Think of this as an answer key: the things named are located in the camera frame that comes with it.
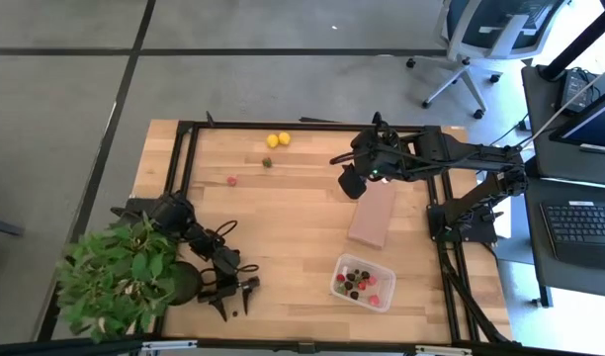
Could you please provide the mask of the black horizontal frame beam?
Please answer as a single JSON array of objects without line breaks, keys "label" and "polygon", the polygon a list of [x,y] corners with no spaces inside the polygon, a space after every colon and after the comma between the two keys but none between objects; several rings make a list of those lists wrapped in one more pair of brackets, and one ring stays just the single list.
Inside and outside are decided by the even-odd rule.
[{"label": "black horizontal frame beam", "polygon": [[73,338],[1,344],[0,356],[117,356],[135,351],[195,348],[291,351],[302,355],[319,352],[379,352],[437,356],[599,356],[580,352],[526,347],[515,342],[487,343],[459,340],[451,343],[428,344],[425,342],[275,341],[216,338],[155,339],[152,336],[145,338],[130,336],[123,340],[100,343],[96,343],[90,338]]}]

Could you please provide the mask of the black diagonal pole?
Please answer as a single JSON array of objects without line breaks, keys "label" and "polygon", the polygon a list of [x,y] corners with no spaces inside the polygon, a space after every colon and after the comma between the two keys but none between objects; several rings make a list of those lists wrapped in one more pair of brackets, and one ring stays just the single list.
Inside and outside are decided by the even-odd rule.
[{"label": "black diagonal pole", "polygon": [[558,80],[566,68],[605,33],[605,10],[570,43],[549,65],[539,66],[538,74],[546,81]]}]

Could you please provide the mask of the green potted plant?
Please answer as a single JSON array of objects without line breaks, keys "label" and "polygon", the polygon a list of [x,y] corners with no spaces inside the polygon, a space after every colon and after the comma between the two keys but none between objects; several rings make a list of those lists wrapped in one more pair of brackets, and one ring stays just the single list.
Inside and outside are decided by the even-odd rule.
[{"label": "green potted plant", "polygon": [[90,231],[57,264],[60,317],[96,342],[148,331],[203,288],[199,270],[178,259],[178,240],[148,217],[124,214]]}]

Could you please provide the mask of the black computer monitor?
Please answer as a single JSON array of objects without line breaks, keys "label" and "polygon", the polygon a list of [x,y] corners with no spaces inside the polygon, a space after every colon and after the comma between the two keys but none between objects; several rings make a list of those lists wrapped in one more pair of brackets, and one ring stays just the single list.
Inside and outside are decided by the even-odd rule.
[{"label": "black computer monitor", "polygon": [[560,125],[550,134],[550,140],[586,146],[605,153],[605,93]]}]

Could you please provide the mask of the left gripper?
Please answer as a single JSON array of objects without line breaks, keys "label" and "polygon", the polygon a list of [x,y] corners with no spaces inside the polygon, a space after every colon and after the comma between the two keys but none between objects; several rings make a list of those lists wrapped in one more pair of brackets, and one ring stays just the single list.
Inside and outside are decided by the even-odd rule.
[{"label": "left gripper", "polygon": [[260,286],[259,277],[250,277],[249,279],[238,282],[236,275],[224,275],[217,277],[214,281],[205,284],[205,289],[198,293],[199,302],[211,302],[211,305],[217,310],[224,321],[227,321],[222,299],[232,297],[239,288],[241,290],[243,310],[248,314],[249,298],[252,292]]}]

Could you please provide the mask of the white office chair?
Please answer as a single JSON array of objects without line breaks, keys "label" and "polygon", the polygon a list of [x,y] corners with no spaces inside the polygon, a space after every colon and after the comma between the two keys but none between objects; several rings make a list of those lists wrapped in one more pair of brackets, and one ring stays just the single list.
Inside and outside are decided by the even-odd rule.
[{"label": "white office chair", "polygon": [[463,81],[474,96],[477,120],[487,112],[471,68],[476,59],[531,60],[542,53],[556,16],[568,0],[443,0],[434,39],[444,48],[438,56],[415,55],[412,68],[427,61],[451,72],[421,106],[427,109],[445,89]]}]

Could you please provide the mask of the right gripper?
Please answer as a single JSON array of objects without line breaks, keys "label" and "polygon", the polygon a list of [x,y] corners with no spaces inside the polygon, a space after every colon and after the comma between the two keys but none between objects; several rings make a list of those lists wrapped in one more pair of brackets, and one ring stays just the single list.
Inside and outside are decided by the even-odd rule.
[{"label": "right gripper", "polygon": [[343,165],[338,184],[352,200],[359,199],[366,192],[367,179],[384,179],[385,175],[377,161],[379,150],[376,146],[358,146],[352,148],[353,165]]}]

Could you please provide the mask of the black power adapter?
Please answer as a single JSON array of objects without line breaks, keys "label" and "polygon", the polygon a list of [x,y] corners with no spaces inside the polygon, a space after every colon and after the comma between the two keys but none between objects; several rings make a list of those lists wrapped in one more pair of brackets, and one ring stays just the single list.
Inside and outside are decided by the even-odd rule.
[{"label": "black power adapter", "polygon": [[597,77],[581,67],[570,69],[562,82],[562,93],[559,98],[560,107],[565,115],[575,115],[583,111],[589,104],[601,97],[601,91],[591,85],[585,92],[579,94],[584,87]]}]

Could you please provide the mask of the black laptop keyboard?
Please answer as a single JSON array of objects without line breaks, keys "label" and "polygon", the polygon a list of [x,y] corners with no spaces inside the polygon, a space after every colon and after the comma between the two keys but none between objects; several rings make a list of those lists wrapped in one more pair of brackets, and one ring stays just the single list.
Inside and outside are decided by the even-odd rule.
[{"label": "black laptop keyboard", "polygon": [[605,269],[605,202],[548,200],[540,208],[559,261]]}]

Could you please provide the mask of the clear plastic container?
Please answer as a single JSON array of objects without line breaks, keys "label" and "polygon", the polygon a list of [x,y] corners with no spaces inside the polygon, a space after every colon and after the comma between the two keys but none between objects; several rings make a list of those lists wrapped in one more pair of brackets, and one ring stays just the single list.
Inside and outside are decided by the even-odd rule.
[{"label": "clear plastic container", "polygon": [[[370,277],[374,276],[377,279],[377,284],[375,286],[371,286],[367,283],[367,279],[363,279],[361,274],[363,271],[368,271],[370,273]],[[349,281],[346,278],[348,273],[355,274],[355,280]],[[336,277],[338,274],[342,274],[345,276],[344,282],[337,281]],[[336,292],[336,288],[338,286],[344,286],[345,282],[353,283],[353,289],[350,291],[346,290],[345,295],[339,295]],[[360,282],[365,282],[367,287],[364,291],[361,291],[358,288],[358,284]],[[342,300],[355,304],[357,306],[366,308],[373,312],[387,312],[390,308],[391,300],[394,293],[396,283],[396,276],[393,271],[384,266],[375,264],[373,262],[367,261],[365,259],[350,255],[350,254],[342,254],[335,265],[333,275],[331,278],[331,283],[329,286],[330,293]],[[359,299],[353,300],[350,298],[351,292],[358,292]],[[377,295],[380,299],[380,304],[377,307],[372,306],[369,303],[369,297],[372,295]]]}]

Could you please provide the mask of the black desk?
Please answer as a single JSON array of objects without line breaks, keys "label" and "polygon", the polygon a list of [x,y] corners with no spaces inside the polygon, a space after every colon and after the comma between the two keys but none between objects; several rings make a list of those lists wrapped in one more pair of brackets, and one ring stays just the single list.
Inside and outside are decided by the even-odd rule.
[{"label": "black desk", "polygon": [[[556,112],[553,104],[560,85],[541,78],[534,66],[521,70],[532,133]],[[533,140],[535,156],[527,167],[533,175],[605,185],[605,153],[586,152],[577,145],[552,141],[547,131]]]},{"label": "black desk", "polygon": [[540,288],[558,288],[605,296],[605,269],[568,264],[555,257],[540,208],[541,203],[548,200],[605,202],[605,188],[532,179],[524,198]]}]

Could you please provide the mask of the black aluminium table frame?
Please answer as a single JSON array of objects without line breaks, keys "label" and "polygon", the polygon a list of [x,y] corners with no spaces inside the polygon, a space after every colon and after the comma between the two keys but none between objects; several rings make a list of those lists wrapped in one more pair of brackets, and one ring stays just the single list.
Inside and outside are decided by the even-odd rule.
[{"label": "black aluminium table frame", "polygon": [[[236,220],[229,246],[259,266],[250,296],[225,300],[227,321],[211,306],[173,307],[154,325],[159,338],[244,339],[428,344],[482,341],[475,319],[452,291],[441,257],[450,257],[494,328],[511,328],[494,257],[482,246],[437,246],[428,206],[475,185],[470,171],[454,170],[426,182],[399,183],[382,249],[351,241],[356,204],[341,191],[331,157],[347,150],[356,124],[188,122],[150,123],[130,199],[156,199],[184,190],[200,224]],[[269,134],[288,133],[289,145],[270,148]],[[271,168],[262,160],[270,157]],[[236,178],[230,187],[226,178]],[[342,254],[395,273],[390,308],[371,311],[330,293]]]}]

